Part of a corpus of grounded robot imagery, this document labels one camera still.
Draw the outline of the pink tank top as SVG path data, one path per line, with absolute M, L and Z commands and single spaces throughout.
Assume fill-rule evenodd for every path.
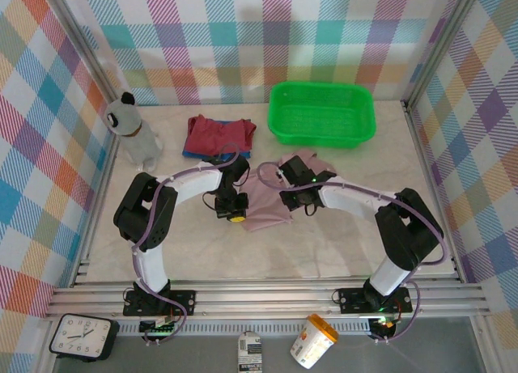
M 308 148 L 284 154 L 275 163 L 280 167 L 296 155 L 316 174 L 320 174 L 323 171 L 336 172 L 335 167 L 331 163 L 318 158 L 317 153 Z M 241 191 L 248 195 L 246 219 L 242 222 L 242 226 L 246 231 L 256 231 L 281 223 L 291 223 L 291 212 L 282 203 L 279 192 L 261 183 L 257 177 L 256 169 L 250 171 L 248 179 L 241 187 Z

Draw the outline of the green plastic basket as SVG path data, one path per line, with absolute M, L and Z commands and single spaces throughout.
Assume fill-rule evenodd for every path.
M 354 84 L 279 83 L 270 91 L 267 124 L 285 145 L 351 149 L 376 134 L 372 94 Z

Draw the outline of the grey plush dog toy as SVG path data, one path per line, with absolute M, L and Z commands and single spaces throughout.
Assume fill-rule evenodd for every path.
M 134 95 L 124 91 L 117 100 L 107 106 L 104 119 L 136 169 L 153 172 L 163 146 L 158 133 L 141 117 Z

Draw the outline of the white cup orange lid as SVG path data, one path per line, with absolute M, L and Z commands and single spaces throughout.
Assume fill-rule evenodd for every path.
M 293 343 L 290 353 L 302 367 L 311 369 L 338 341 L 338 332 L 316 313 L 309 315 Z

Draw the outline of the black alarm clock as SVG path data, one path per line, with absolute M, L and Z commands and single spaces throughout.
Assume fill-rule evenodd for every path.
M 84 362 L 105 360 L 112 353 L 119 329 L 115 320 L 66 313 L 58 321 L 49 352 Z

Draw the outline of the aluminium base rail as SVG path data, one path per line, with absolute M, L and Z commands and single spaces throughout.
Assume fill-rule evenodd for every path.
M 273 280 L 249 282 L 181 282 L 178 290 L 195 290 L 194 318 L 200 320 L 297 319 L 316 313 L 326 319 L 340 317 L 337 304 L 343 280 Z M 66 313 L 123 316 L 129 283 L 86 283 L 59 288 L 51 298 L 46 316 Z M 487 315 L 490 312 L 482 288 L 452 279 L 417 280 L 408 286 L 411 303 L 425 317 Z

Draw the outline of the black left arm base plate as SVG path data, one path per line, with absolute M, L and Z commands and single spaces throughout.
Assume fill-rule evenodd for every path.
M 165 297 L 183 306 L 188 316 L 194 314 L 195 290 L 170 290 Z M 177 305 L 167 303 L 137 287 L 128 290 L 124 300 L 123 316 L 179 316 L 183 314 Z

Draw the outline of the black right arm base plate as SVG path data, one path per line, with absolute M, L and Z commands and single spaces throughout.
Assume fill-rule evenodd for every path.
M 338 289 L 342 314 L 411 313 L 413 306 L 407 288 L 399 287 L 388 296 L 364 288 Z

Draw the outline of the aluminium side rail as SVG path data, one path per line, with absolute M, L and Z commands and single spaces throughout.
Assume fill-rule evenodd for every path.
M 433 172 L 431 170 L 431 166 L 428 164 L 426 151 L 424 148 L 424 144 L 421 142 L 418 135 L 418 128 L 414 123 L 414 119 L 411 114 L 411 107 L 407 104 L 405 100 L 400 101 L 406 123 L 409 127 L 410 135 L 413 139 L 413 143 L 416 149 L 416 153 L 423 171 L 423 175 L 425 181 L 427 183 L 428 191 L 431 195 L 431 200 L 434 204 L 434 216 L 439 222 L 440 226 L 444 232 L 444 240 L 448 246 L 448 253 L 450 257 L 450 262 L 452 263 L 452 267 L 456 272 L 456 276 L 461 283 L 466 283 L 465 273 L 462 268 L 462 264 L 458 260 L 458 252 L 454 245 L 452 239 L 452 232 L 448 223 L 447 215 L 444 213 L 442 208 L 442 204 L 439 198 L 439 190 L 435 182 L 435 178 L 433 176 Z
M 102 215 L 104 201 L 108 191 L 108 184 L 113 173 L 113 166 L 119 149 L 119 141 L 114 136 L 111 137 L 108 145 L 106 160 L 101 172 L 99 188 L 91 204 L 91 212 L 88 215 L 82 239 L 74 259 L 71 275 L 66 283 L 69 288 L 75 287 L 83 282 L 87 275 L 90 265 L 91 248 L 94 244 L 96 230 Z

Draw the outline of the aluminium frame post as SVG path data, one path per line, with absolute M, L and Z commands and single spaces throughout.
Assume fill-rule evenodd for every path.
M 401 105 L 411 110 L 420 100 L 476 0 L 436 0 L 409 63 Z
M 127 87 L 117 59 L 88 0 L 46 0 L 104 98 L 114 101 Z

